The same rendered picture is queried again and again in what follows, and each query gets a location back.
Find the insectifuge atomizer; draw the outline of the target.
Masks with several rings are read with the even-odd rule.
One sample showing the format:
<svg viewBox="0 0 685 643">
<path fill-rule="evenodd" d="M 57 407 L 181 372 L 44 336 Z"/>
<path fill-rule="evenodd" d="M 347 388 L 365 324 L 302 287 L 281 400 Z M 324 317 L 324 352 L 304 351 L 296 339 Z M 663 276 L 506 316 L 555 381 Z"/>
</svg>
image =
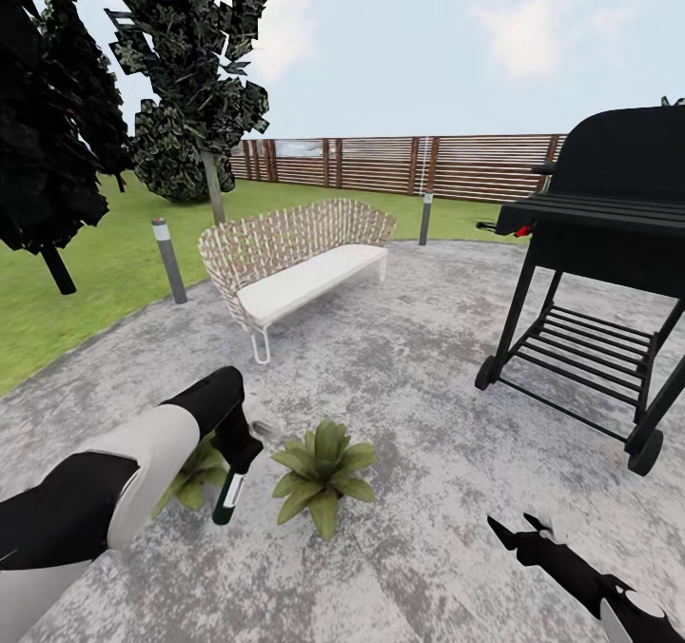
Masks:
<svg viewBox="0 0 685 643">
<path fill-rule="evenodd" d="M 225 483 L 212 517 L 213 522 L 221 526 L 229 523 L 246 479 L 245 472 L 236 460 L 229 462 L 225 474 Z"/>
</svg>

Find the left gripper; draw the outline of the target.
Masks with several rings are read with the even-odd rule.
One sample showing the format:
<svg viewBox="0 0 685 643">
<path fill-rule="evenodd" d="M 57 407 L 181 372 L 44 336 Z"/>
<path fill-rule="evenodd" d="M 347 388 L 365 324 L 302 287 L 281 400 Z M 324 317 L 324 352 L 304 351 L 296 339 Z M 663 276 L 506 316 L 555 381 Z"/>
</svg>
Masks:
<svg viewBox="0 0 685 643">
<path fill-rule="evenodd" d="M 215 430 L 216 434 L 210 444 L 220 451 L 222 457 L 236 460 L 240 466 L 248 470 L 251 467 L 251 460 L 261 453 L 263 444 L 248 432 L 246 414 L 245 412 L 243 414 L 243 421 L 235 429 L 223 432 Z"/>
</svg>

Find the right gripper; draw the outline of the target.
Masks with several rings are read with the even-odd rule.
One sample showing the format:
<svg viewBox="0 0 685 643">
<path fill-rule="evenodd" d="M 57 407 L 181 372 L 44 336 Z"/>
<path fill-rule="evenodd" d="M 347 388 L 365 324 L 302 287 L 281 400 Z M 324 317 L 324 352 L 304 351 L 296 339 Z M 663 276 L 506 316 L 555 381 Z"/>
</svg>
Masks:
<svg viewBox="0 0 685 643">
<path fill-rule="evenodd" d="M 534 516 L 528 513 L 523 515 L 536 530 L 544 529 Z M 567 544 L 555 545 L 548 537 L 541 537 L 539 532 L 513 534 L 494 518 L 489 516 L 487 521 L 507 551 L 518 549 L 518 561 L 523 567 L 541 565 L 561 588 L 570 593 L 568 578 L 572 568 L 583 560 L 580 555 L 575 554 Z"/>
</svg>

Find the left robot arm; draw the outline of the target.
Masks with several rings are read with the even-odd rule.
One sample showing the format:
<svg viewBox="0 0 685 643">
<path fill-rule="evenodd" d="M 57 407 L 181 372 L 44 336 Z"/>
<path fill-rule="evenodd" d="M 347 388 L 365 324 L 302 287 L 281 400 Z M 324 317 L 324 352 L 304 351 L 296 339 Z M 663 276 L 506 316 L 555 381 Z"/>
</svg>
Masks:
<svg viewBox="0 0 685 643">
<path fill-rule="evenodd" d="M 243 412 L 234 367 L 196 380 L 57 464 L 34 489 L 0 500 L 0 643 L 20 643 L 98 557 L 127 546 L 191 452 L 210 444 L 246 470 L 281 424 Z"/>
</svg>

